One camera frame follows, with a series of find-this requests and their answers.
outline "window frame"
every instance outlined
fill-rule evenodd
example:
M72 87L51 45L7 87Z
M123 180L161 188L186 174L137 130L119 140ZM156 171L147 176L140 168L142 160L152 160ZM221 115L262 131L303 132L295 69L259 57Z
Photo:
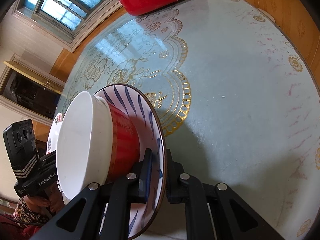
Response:
M47 23L48 25L52 25L56 31L59 31L63 34L62 36L68 37L68 39L66 39L66 42L69 43L80 33L82 28L86 25L87 21L90 20L92 14L94 14L95 11L102 4L108 4L108 2L106 2L106 1L110 2L111 0L100 0L100 2L97 3L92 9L90 9L88 6L82 4L80 0L69 0L70 2L72 2L73 4L78 6L81 10L83 10L87 14L85 17L81 17L80 15L78 15L76 12L74 12L73 10L71 10L70 8L68 8L67 6L62 4L61 2L59 2L57 0L53 0L53 1L56 2L57 4L59 4L60 6L62 6L64 9L66 9L67 11L69 11L70 13L72 13L73 15L75 15L76 17L78 17L81 20L81 22L77 25L77 27L74 30L71 30L66 25L61 23L59 20L55 19L54 17L50 16L49 14L47 14L46 12L41 10L41 6L44 3L44 0L38 0L33 11L24 6L25 0L19 0L19 2L17 3L16 11L18 13L21 13L21 14L29 17L30 19L32 19L36 22L42 21L42 22Z
M8 14L28 25L30 28L42 33L70 52L74 52L95 28L122 8L119 0L103 0L86 18L84 25L72 36L57 24L48 21L44 17L32 14L32 11L24 7L23 4L24 0L16 0Z

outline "window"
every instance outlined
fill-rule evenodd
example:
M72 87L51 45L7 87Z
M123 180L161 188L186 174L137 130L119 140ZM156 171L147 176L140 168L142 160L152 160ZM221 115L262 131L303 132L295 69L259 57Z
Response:
M18 11L36 22L53 25L64 35L73 38L103 1L105 0L20 0Z

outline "plate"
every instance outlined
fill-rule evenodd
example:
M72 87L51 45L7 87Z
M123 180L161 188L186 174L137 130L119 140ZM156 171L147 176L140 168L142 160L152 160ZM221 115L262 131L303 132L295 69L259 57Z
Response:
M53 119L53 123L50 128L48 142L47 142L47 154L57 149L58 136L62 125L62 113L58 113Z
M130 85L110 85L96 92L94 96L104 98L127 114L133 122L139 135L140 161L143 160L146 148L152 149L153 152L148 202L147 204L131 204L129 239L134 239L150 226L160 208L164 196L166 147L161 124L149 100L142 92Z

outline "round table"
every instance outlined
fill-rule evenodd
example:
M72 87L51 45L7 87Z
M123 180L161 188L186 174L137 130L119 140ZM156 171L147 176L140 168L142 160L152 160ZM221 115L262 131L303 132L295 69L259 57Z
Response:
M183 0L123 15L81 53L57 112L83 90L140 89L185 172L226 182L285 239L302 239L320 205L320 100L279 27L243 0ZM164 199L140 238L186 239Z

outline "camera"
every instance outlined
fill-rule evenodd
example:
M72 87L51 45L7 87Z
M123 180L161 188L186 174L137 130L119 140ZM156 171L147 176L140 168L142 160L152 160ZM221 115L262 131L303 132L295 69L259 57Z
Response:
M44 190L58 180L56 152L39 158L31 119L11 124L3 131L3 138L17 178L14 185L17 195L47 198Z

